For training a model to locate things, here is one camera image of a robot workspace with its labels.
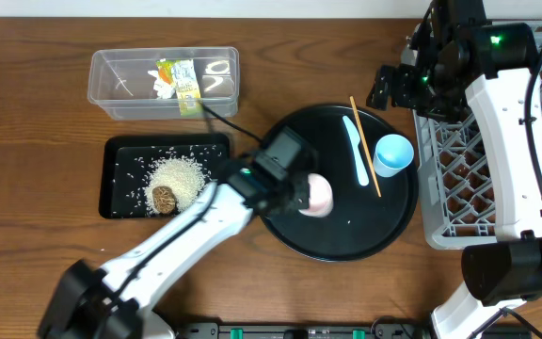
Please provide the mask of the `pink cup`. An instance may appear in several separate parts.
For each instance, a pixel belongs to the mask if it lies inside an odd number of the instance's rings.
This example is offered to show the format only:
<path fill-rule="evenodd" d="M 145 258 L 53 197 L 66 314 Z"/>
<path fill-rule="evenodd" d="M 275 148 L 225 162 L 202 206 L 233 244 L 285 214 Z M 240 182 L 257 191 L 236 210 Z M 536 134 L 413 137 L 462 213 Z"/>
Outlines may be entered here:
<path fill-rule="evenodd" d="M 311 173 L 308 176 L 310 186 L 309 207 L 299 209 L 307 217 L 324 218 L 333 209 L 333 192 L 328 180 L 320 174 Z"/>

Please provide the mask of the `brown food lump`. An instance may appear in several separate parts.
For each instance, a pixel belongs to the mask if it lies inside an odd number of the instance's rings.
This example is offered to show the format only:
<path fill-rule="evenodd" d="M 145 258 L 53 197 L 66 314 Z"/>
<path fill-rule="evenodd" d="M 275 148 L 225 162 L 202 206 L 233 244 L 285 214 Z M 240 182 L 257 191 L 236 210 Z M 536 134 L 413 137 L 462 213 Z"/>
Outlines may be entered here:
<path fill-rule="evenodd" d="M 171 214 L 176 207 L 176 198 L 168 186 L 157 186 L 152 192 L 152 203 L 159 214 Z"/>

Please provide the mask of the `white tissue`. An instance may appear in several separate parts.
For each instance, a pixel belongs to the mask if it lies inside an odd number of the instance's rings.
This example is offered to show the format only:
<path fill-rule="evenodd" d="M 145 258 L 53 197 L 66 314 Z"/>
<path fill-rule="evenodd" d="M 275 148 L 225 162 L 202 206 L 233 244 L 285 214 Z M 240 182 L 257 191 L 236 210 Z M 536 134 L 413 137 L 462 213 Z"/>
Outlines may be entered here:
<path fill-rule="evenodd" d="M 176 92 L 175 86 L 163 71 L 148 71 L 148 75 L 155 78 L 153 89 L 158 99 L 171 99 L 174 96 Z"/>

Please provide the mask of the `green yellow snack wrapper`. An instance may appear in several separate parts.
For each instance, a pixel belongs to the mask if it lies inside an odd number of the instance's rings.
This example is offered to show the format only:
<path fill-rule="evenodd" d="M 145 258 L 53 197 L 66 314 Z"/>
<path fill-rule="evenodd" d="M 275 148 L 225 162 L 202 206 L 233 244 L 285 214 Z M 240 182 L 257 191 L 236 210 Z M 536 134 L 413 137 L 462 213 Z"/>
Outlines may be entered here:
<path fill-rule="evenodd" d="M 159 59 L 155 64 L 157 71 L 163 71 L 175 86 L 176 92 L 172 98 L 178 100 L 180 114 L 184 116 L 199 114 L 201 94 L 194 61 Z"/>

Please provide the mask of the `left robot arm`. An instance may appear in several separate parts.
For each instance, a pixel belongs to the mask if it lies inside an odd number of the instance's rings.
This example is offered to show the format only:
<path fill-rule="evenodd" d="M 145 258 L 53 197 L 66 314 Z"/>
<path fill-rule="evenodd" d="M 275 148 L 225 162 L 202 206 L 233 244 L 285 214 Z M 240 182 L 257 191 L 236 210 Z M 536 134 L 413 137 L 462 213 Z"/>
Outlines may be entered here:
<path fill-rule="evenodd" d="M 311 146 L 269 143 L 226 160 L 193 204 L 147 240 L 97 269 L 79 260 L 56 287 L 39 338 L 172 336 L 154 306 L 197 261 L 256 215 L 305 202 Z"/>

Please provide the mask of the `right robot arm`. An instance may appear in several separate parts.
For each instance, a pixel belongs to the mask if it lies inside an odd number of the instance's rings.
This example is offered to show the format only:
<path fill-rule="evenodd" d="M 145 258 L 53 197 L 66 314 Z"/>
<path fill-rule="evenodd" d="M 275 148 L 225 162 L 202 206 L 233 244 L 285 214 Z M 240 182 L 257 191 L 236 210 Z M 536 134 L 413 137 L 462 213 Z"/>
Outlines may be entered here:
<path fill-rule="evenodd" d="M 542 44 L 494 25 L 480 1 L 434 1 L 413 34 L 413 64 L 380 68 L 367 105 L 438 121 L 476 119 L 496 207 L 491 244 L 467 246 L 463 282 L 431 314 L 427 338 L 476 338 L 542 297 Z"/>

